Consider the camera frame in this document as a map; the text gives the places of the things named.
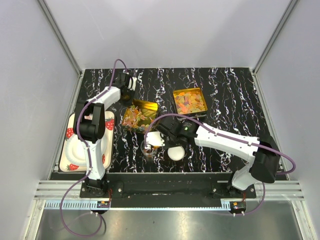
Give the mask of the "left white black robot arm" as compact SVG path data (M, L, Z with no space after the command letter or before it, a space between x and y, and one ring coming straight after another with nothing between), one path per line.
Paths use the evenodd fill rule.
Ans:
M79 100L75 104L73 132L81 141L86 161L86 178L95 181L90 192L97 198L108 193L108 186L101 180L106 174L102 163L101 141L105 134L105 111L120 102L129 107L135 95L137 78L121 72L115 80L96 96Z

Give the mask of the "gold tin with lollipops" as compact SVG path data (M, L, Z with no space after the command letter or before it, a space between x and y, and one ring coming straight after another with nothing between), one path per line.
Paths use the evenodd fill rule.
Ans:
M126 109L121 124L128 131L145 134L158 114L159 105L156 102L134 99Z

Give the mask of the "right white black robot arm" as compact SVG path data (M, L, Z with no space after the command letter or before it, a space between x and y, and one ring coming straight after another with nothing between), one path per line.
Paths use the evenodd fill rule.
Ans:
M228 195L232 198L239 198L249 186L257 182L272 184L276 180L280 155L270 135L237 135L191 119L179 121L174 116L158 120L155 130L172 160L182 159L179 151L185 145L215 149L245 160L246 165L232 174L227 185Z

